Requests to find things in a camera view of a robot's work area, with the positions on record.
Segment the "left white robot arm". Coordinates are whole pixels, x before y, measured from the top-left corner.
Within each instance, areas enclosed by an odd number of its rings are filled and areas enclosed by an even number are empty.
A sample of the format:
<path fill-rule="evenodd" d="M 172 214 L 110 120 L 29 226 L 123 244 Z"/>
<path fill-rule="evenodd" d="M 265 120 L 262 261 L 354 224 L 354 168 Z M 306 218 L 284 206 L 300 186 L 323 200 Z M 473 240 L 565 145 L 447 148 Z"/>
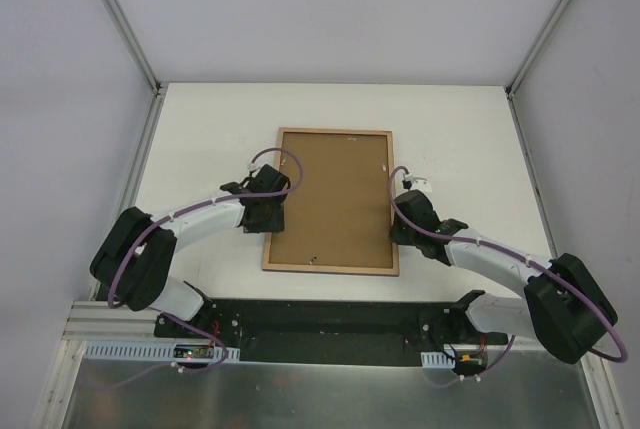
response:
<path fill-rule="evenodd" d="M 290 179 L 266 164 L 240 182 L 221 185 L 211 199 L 180 210 L 153 216 L 130 207 L 98 249 L 90 274 L 105 287 L 116 287 L 113 305 L 170 314 L 188 337 L 202 337 L 212 318 L 205 295 L 170 275 L 174 256 L 222 231 L 283 231 L 284 192 L 290 188 Z"/>

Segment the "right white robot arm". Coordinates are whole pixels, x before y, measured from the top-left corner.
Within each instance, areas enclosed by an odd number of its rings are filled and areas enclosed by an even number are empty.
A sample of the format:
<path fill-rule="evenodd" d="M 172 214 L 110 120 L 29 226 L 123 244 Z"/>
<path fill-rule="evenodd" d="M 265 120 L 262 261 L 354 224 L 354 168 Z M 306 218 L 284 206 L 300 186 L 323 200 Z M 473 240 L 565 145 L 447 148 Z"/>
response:
<path fill-rule="evenodd" d="M 473 343 L 500 332 L 537 340 L 556 359 L 574 364 L 586 353 L 611 362 L 628 359 L 615 329 L 618 315 L 584 262 L 564 253 L 530 255 L 484 238 L 456 219 L 442 220 L 419 190 L 390 200 L 393 242 L 431 260 L 474 272 L 513 292 L 496 297 L 468 293 L 450 318 L 452 336 Z"/>

